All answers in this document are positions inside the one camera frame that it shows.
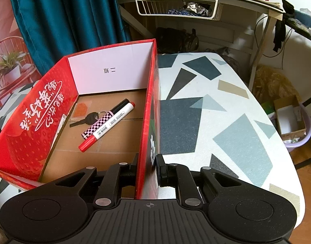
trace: white wire basket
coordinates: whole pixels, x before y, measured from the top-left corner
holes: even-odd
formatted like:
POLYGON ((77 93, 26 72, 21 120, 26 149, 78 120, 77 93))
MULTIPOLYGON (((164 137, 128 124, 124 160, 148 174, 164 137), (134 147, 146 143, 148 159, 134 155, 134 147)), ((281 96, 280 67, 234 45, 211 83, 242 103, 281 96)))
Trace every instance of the white wire basket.
POLYGON ((194 15, 180 15, 180 14, 168 14, 169 10, 180 10, 184 6, 182 0, 135 0, 137 12, 143 16, 174 16, 174 17, 188 17, 196 19, 207 20, 220 20, 223 4, 219 3, 219 0, 215 2, 209 2, 213 8, 211 17, 206 16, 194 16, 194 15))

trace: black key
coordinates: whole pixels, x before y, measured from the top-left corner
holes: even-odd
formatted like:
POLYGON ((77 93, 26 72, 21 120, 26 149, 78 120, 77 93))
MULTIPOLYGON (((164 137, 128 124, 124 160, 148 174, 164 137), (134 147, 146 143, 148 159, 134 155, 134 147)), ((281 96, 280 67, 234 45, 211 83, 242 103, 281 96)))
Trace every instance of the black key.
POLYGON ((88 124, 88 125, 93 125, 95 122, 97 122, 99 119, 99 113, 97 112, 92 112, 88 114, 85 119, 82 119, 78 122, 74 122, 70 124, 70 127, 80 125, 80 124, 88 124))

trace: chair backrest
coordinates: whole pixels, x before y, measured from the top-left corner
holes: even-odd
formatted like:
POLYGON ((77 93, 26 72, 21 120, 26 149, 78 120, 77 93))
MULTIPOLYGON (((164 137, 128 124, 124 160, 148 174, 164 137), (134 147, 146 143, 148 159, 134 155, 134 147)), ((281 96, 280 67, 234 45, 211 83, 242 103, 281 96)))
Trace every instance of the chair backrest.
MULTIPOLYGON (((28 53, 28 49, 22 37, 7 37, 0 41, 0 55, 7 55, 12 51, 22 51, 23 53, 28 53)), ((29 54, 26 55, 21 61, 21 66, 25 64, 33 64, 32 58, 29 54)), ((0 80, 0 87, 3 87, 4 85, 5 79, 2 77, 2 79, 0 80)))

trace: ridged black surface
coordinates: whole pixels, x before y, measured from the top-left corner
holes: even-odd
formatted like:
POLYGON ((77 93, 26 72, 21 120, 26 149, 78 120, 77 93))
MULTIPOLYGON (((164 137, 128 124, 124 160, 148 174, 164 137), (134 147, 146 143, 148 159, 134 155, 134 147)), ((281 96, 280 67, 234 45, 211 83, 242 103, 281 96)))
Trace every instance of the ridged black surface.
MULTIPOLYGON (((12 240, 10 244, 19 244, 12 240)), ((122 200, 97 211, 77 235, 61 244, 235 244, 218 234, 200 211, 176 200, 122 200)))

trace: red and white marker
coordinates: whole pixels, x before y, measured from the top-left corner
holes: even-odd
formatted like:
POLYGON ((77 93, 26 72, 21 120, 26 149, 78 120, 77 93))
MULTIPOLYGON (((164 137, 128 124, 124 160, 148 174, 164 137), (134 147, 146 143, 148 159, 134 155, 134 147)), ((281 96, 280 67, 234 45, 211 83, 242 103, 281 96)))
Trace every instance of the red and white marker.
POLYGON ((106 123, 99 127, 96 132, 94 132, 90 137, 79 145, 79 149, 82 152, 85 152, 90 148, 96 141, 106 134, 114 125, 116 125, 120 120, 122 120, 129 112, 131 112, 135 107, 133 102, 125 105, 121 110, 114 114, 106 123))

